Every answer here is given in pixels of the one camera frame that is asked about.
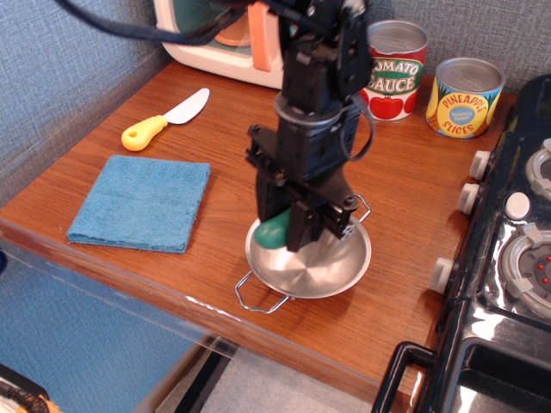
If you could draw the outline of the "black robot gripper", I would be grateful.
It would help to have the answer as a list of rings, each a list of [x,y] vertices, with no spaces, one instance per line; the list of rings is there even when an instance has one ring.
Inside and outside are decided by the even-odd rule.
[[[344,176],[358,126],[358,108],[339,103],[307,113],[282,93],[275,99],[275,131],[249,129],[247,159],[257,169],[257,214],[263,223],[289,208],[287,249],[298,252],[324,230],[343,237],[358,201]]]

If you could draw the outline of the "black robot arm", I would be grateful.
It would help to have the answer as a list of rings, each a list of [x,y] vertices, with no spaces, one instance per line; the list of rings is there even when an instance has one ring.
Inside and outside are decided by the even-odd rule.
[[[270,250],[296,252],[324,232],[348,237],[358,207],[344,166],[355,148],[362,98],[374,60],[364,1],[272,1],[279,18],[282,89],[275,130],[249,129],[248,161],[256,168],[259,226],[253,236]]]

